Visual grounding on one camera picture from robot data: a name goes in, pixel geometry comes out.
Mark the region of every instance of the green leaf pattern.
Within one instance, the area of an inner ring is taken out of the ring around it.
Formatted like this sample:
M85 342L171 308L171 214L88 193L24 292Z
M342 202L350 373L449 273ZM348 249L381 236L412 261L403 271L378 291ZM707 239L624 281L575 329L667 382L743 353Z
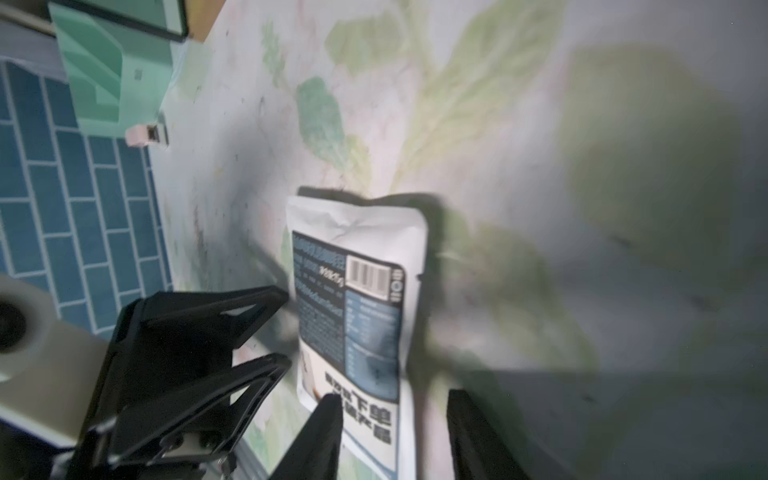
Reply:
M288 227L283 228L283 239L280 242L280 265L290 278L293 275L293 242Z
M543 66L563 9L563 0L501 0L469 22L448 64L419 93L396 183L482 138Z
M429 244L439 245L438 251L428 255L439 265L427 265L427 270L439 271L444 280L471 275L482 287L499 332L515 351L548 369L598 368L594 347L563 307L547 264L533 245L490 223L480 223L472 235L459 212L412 205L428 219L441 218L442 231L429 233Z
M262 62L272 75L272 84L279 87L280 82L284 79L286 61L280 51L280 37L275 33L274 24L271 20L261 28L261 46L264 49Z
M738 130L714 88L656 48L582 48L571 56L559 137L586 218L633 255L718 286Z
M403 38L391 12L356 20L339 20L326 37L326 51L352 76L397 59Z
M299 131L304 145L320 160L343 172L357 190L366 192L371 181L368 148L356 135L345 135L339 102L320 77L296 89Z

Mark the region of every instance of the barcode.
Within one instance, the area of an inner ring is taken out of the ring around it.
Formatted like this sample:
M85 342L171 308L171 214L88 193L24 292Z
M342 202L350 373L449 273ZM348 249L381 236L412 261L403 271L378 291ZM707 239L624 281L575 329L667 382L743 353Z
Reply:
M346 284L370 296L389 300L388 266L377 265L352 255L346 256Z

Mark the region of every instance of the white packet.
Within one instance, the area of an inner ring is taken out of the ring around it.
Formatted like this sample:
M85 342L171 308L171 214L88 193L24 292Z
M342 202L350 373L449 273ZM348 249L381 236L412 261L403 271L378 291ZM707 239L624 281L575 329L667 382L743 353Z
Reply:
M290 197L291 295L300 318L296 391L310 411L344 401L342 443L382 480L416 478L406 377L427 223L404 207Z

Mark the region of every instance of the blue tile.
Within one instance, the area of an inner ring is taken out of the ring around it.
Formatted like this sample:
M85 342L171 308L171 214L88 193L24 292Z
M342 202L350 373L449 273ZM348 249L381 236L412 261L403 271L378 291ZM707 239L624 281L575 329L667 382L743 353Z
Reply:
M74 106L69 85L51 78L45 79L45 90L48 92L48 104L51 105L53 123L59 127L75 127L78 121L74 117Z
M85 280L88 283L88 292L91 294L96 327L104 328L114 325L118 318L118 306L114 304L109 267L96 266L86 269Z
M150 296L165 290L163 273L160 271L158 260L141 262L141 279L144 281L144 295Z
M112 334L114 333L114 328L110 328L109 330L105 330L104 332L99 332L97 335L99 335L101 338L107 340L108 342L112 341Z
M128 217L125 214L125 201L118 171L112 168L97 168L96 185L106 227L128 228Z
M146 197L147 183L144 181L144 162L141 160L141 150L128 147L125 140L118 138L120 152L120 168L123 170L125 194L129 197Z
M160 221L160 210L157 206L157 195L154 189L154 175L152 175L152 170L149 170L147 174L149 176L149 198L152 200L152 208L154 209L154 223L156 227L162 227L163 224Z
M67 207L64 203L64 192L61 190L61 179L58 167L43 167L40 165L29 168L32 180L32 190L38 201L38 213L42 223L43 233L62 233L69 231Z
M118 281L118 290L135 290L139 287L139 276L136 272L136 259L131 246L131 235L128 233L110 233L109 250L112 253L114 277Z
M0 125L0 197L26 197L22 158L11 125Z
M47 238L45 246L48 250L48 262L51 264L58 302L71 302L84 298L83 281L80 277L78 258L74 254L72 238Z
M79 326L88 333L91 333L91 321L88 314L88 305L81 303L80 305L63 306L61 308L61 318L74 326Z
M0 73L0 119L11 120L8 99L5 98L5 80L2 79L2 73Z
M0 204L5 239L11 252L9 263L16 273L43 270L38 231L29 203Z
M146 200L131 200L131 219L134 224L134 239L139 258L157 255L157 244L154 241L154 223Z
M107 261L104 238L101 235L101 222L98 219L96 202L72 202L74 227L78 230L80 252L83 263L103 263Z
M55 161L40 79L14 64L6 65L27 160Z
M163 230L158 230L157 235L160 237L160 258L163 260L163 268L165 269L165 279L168 283L171 283L170 266L168 265L168 250L165 248L165 240L163 239Z
M85 156L83 137L69 131L56 132L61 165L67 181L70 197L93 197L94 186L91 182L91 168Z
M30 285L36 286L40 290L48 292L48 278L44 274L25 276L23 278L19 278L19 280L23 280Z
M120 307L128 305L137 298L141 298L140 293L126 293L125 295L120 295Z
M114 144L111 138L88 137L91 144L91 156L98 165L116 165L114 161Z

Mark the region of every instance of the floral wallpaper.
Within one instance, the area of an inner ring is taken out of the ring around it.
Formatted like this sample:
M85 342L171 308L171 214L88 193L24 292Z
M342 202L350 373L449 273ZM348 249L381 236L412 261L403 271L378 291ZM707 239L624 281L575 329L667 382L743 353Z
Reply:
M167 98L171 137L206 98L237 131L185 147L242 185L181 195L194 238L235 222L286 284L301 187L425 214L419 478L452 478L453 387L532 478L766 478L768 6L705 3L230 0L202 47L230 79ZM229 286L212 255L174 281ZM295 338L288 308L239 355ZM286 379L246 434L268 470L307 416ZM343 452L339 478L373 475Z

